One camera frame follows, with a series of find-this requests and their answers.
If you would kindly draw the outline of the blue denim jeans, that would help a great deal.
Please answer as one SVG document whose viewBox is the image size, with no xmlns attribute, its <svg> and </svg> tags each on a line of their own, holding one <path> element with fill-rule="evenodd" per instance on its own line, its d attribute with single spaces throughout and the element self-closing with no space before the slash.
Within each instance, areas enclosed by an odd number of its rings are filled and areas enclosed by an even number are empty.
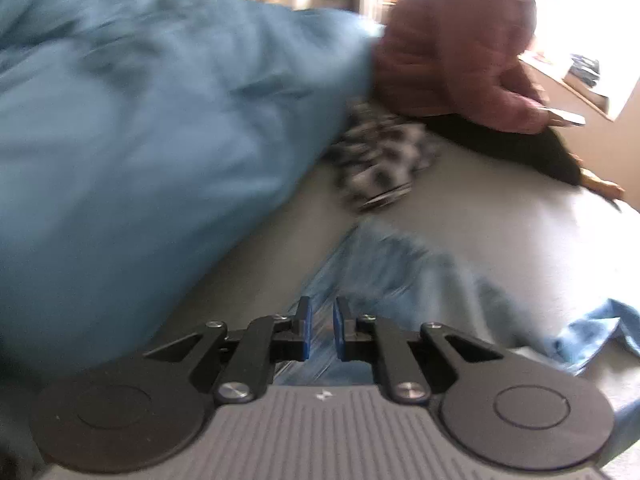
<svg viewBox="0 0 640 480">
<path fill-rule="evenodd" d="M 578 375 L 616 341 L 639 352 L 639 310 L 613 299 L 545 335 L 524 306 L 470 266 L 419 237 L 377 221 L 354 226 L 303 287 L 312 309 L 310 357 L 279 367 L 280 386 L 370 385 L 370 366 L 343 362 L 333 335 L 333 307 L 382 316 L 403 330 L 439 322 L 520 356 Z"/>
</svg>

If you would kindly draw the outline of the dark clothes on windowsill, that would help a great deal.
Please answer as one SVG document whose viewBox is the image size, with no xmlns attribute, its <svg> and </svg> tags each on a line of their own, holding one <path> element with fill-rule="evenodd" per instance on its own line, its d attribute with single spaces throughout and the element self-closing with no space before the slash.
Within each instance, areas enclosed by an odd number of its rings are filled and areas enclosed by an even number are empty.
<svg viewBox="0 0 640 480">
<path fill-rule="evenodd" d="M 568 70 L 570 74 L 579 79 L 589 88 L 593 88 L 600 80 L 600 63 L 598 60 L 586 56 L 573 54 L 572 66 Z"/>
</svg>

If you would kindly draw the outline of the grey bed sheet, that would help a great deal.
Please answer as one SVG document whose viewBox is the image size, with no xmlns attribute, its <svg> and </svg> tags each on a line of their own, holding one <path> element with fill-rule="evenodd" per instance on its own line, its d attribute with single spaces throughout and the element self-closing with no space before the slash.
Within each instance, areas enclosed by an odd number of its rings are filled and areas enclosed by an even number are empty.
<svg viewBox="0 0 640 480">
<path fill-rule="evenodd" d="M 409 194 L 370 217 L 348 210 L 328 165 L 228 252 L 171 313 L 168 341 L 209 320 L 245 326 L 288 310 L 358 223 L 377 221 L 424 240 L 502 288 L 555 335 L 613 299 L 639 310 L 639 216 L 631 206 L 445 144 Z M 582 370 L 618 418 L 608 473 L 632 478 L 639 463 L 639 352 L 609 341 Z"/>
</svg>

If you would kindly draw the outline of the teal blue duvet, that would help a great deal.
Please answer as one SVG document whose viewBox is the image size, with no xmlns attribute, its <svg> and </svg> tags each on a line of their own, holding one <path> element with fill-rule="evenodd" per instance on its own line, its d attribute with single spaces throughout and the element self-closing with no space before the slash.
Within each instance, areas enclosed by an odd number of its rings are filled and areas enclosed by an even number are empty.
<svg viewBox="0 0 640 480">
<path fill-rule="evenodd" d="M 1 0 L 1 363 L 144 344 L 292 194 L 378 25 L 257 0 Z"/>
</svg>

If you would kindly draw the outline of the black white plaid shirt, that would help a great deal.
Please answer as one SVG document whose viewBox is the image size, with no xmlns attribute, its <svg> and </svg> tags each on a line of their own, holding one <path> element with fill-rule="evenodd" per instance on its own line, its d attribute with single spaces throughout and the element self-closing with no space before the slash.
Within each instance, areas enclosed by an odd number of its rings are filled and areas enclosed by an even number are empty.
<svg viewBox="0 0 640 480">
<path fill-rule="evenodd" d="M 337 171 L 336 187 L 356 211 L 380 209 L 408 194 L 420 172 L 438 161 L 440 141 L 420 122 L 380 104 L 355 101 L 346 130 L 324 158 Z"/>
</svg>

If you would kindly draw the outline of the smartphone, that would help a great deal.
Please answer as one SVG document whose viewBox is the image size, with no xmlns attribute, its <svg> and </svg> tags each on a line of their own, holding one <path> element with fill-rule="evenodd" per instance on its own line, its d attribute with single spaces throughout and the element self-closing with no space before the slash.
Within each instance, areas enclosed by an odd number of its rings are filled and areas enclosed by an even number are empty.
<svg viewBox="0 0 640 480">
<path fill-rule="evenodd" d="M 553 127 L 583 127 L 587 122 L 585 117 L 579 114 L 546 107 L 544 111 L 549 118 L 549 125 Z"/>
</svg>

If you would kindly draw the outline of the person in pink jacket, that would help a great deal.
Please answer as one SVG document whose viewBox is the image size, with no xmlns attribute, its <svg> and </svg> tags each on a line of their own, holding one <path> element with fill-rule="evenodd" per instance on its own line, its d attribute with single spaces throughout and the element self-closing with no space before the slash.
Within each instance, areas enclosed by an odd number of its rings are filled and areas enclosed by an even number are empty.
<svg viewBox="0 0 640 480">
<path fill-rule="evenodd" d="M 374 52 L 374 95 L 462 148 L 620 200 L 556 135 L 564 119 L 521 64 L 535 27 L 536 0 L 397 0 Z"/>
</svg>

